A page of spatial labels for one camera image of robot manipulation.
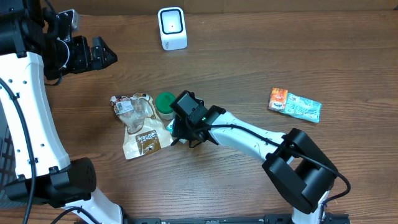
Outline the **small teal white packet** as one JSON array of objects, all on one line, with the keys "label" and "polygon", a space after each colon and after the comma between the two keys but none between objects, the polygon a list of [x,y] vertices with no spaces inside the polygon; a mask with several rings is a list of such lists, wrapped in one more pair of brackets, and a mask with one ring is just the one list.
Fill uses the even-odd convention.
[{"label": "small teal white packet", "polygon": [[[174,123],[175,123],[175,119],[171,120],[170,123],[166,126],[166,130],[168,130],[171,134],[173,134],[173,131],[174,131]],[[179,141],[182,144],[185,144],[187,142],[186,139],[180,139]]]}]

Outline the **green lid jar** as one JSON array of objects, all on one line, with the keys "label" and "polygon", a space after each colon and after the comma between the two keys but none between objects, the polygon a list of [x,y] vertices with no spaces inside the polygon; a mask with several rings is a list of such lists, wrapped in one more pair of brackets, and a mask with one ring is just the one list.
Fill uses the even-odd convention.
[{"label": "green lid jar", "polygon": [[155,105],[159,116],[164,120],[172,120],[175,117],[175,111],[170,107],[170,104],[175,100],[174,94],[170,92],[160,93],[156,100]]}]

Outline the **brown beige cookie pouch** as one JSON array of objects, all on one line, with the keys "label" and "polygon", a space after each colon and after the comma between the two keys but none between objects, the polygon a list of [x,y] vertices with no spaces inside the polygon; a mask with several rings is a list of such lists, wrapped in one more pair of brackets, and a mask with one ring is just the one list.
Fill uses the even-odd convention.
[{"label": "brown beige cookie pouch", "polygon": [[150,95],[112,96],[110,105],[125,125],[123,151],[127,160],[159,151],[173,142]]}]

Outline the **small orange snack packet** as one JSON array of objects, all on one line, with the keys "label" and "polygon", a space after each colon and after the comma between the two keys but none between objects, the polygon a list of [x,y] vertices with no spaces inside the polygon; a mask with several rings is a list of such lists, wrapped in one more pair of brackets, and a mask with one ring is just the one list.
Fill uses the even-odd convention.
[{"label": "small orange snack packet", "polygon": [[270,93],[268,108],[282,112],[285,109],[288,90],[274,87]]}]

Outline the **teal tissue packet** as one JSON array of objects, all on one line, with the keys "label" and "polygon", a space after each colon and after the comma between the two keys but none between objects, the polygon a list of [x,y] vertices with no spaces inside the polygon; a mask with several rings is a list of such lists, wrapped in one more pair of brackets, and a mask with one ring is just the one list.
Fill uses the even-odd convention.
[{"label": "teal tissue packet", "polygon": [[317,101],[289,93],[282,113],[294,118],[319,123],[321,108],[322,104]]}]

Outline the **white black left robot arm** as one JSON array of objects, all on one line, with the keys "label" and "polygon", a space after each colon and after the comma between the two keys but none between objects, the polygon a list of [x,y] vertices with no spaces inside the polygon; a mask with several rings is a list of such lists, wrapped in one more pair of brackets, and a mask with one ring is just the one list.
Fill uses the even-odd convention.
[{"label": "white black left robot arm", "polygon": [[10,201],[50,205],[87,223],[126,223],[123,209],[97,186],[90,159],[71,160],[57,134],[46,86],[63,76],[102,70],[117,55],[101,37],[73,36],[79,16],[39,1],[1,2],[1,103],[14,145]]}]

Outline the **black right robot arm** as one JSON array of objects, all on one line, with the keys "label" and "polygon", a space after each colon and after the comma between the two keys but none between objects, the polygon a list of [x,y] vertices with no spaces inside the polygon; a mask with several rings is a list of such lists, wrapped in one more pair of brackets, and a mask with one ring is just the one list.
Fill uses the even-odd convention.
[{"label": "black right robot arm", "polygon": [[176,114],[173,137],[190,148],[210,141],[257,159],[280,195],[294,208],[292,223],[323,223],[326,198],[338,169],[299,129],[276,133],[241,121],[224,108],[206,109],[203,100],[183,91],[170,104]]}]

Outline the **white barcode scanner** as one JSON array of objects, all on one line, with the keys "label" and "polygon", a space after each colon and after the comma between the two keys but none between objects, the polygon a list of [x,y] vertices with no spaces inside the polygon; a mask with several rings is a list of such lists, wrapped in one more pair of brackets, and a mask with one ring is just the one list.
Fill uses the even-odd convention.
[{"label": "white barcode scanner", "polygon": [[162,48],[166,51],[185,49],[188,45],[184,12],[180,7],[166,7],[158,11]]}]

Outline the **grey plastic shopping basket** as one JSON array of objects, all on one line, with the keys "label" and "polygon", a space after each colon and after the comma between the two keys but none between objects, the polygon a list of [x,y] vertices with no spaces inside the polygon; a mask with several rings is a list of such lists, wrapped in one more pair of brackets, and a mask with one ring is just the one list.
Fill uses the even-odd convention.
[{"label": "grey plastic shopping basket", "polygon": [[0,138],[1,138],[1,163],[0,163],[0,178],[1,178],[1,209],[19,208],[23,207],[25,203],[15,202],[8,198],[6,195],[5,187],[8,183],[16,180],[15,173],[15,155],[12,144],[11,133],[9,131],[6,116],[1,105],[1,125],[0,125]]}]

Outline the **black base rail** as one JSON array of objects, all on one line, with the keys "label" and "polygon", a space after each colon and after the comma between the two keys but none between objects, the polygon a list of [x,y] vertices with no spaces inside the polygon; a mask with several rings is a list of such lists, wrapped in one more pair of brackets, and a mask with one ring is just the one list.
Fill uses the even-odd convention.
[{"label": "black base rail", "polygon": [[133,224],[288,224],[293,223],[291,215],[277,214],[263,217],[240,218],[192,218],[161,220],[159,218],[132,218]]}]

